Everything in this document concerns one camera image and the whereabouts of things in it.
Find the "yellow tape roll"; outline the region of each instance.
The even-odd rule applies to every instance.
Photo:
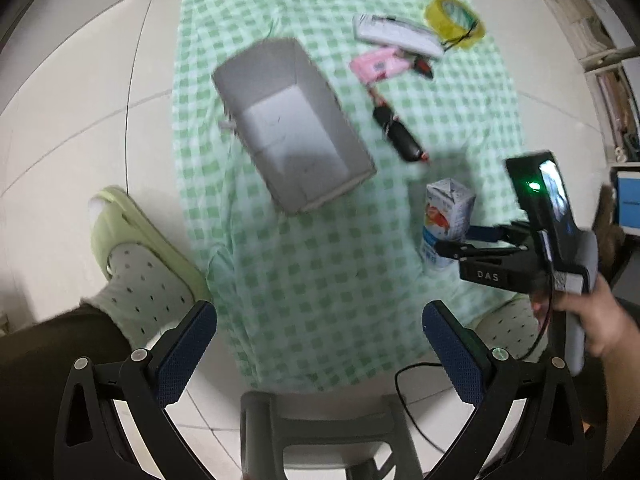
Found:
[[[433,0],[426,9],[424,17],[429,26],[444,40],[455,43],[469,33],[473,22],[476,26],[468,38],[461,40],[456,46],[471,48],[480,41],[486,32],[484,23],[471,8],[460,0]]]

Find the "polka dot sock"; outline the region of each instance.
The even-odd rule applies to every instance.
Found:
[[[524,294],[482,318],[476,333],[489,348],[504,348],[518,359],[529,350],[538,335],[538,320],[533,316],[531,302]],[[526,360],[537,362],[546,348],[546,334]]]
[[[138,244],[120,244],[111,251],[109,283],[88,303],[107,314],[132,348],[180,323],[193,306],[189,287],[155,254]]]

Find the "silver bolt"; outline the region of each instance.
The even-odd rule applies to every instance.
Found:
[[[89,364],[89,360],[86,357],[81,357],[76,359],[76,362],[74,363],[74,368],[76,370],[82,370],[88,364]]]
[[[146,358],[146,350],[144,348],[138,348],[131,353],[131,360],[138,362],[143,361]]]
[[[509,352],[504,348],[494,348],[491,350],[491,355],[498,359],[498,361],[506,361],[509,358]]]
[[[561,370],[562,368],[564,368],[564,361],[562,361],[562,359],[559,357],[552,357],[551,364],[556,368],[560,368]]]

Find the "open box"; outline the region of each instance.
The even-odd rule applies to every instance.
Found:
[[[236,134],[288,214],[317,208],[376,173],[333,89],[295,38],[256,43],[212,78]]]

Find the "green slipper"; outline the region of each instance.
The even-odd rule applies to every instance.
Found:
[[[108,259],[113,248],[120,244],[140,244],[152,251],[186,283],[194,301],[211,300],[204,276],[160,234],[123,189],[105,187],[95,198],[108,202],[91,232],[91,249],[107,280],[111,279]]]

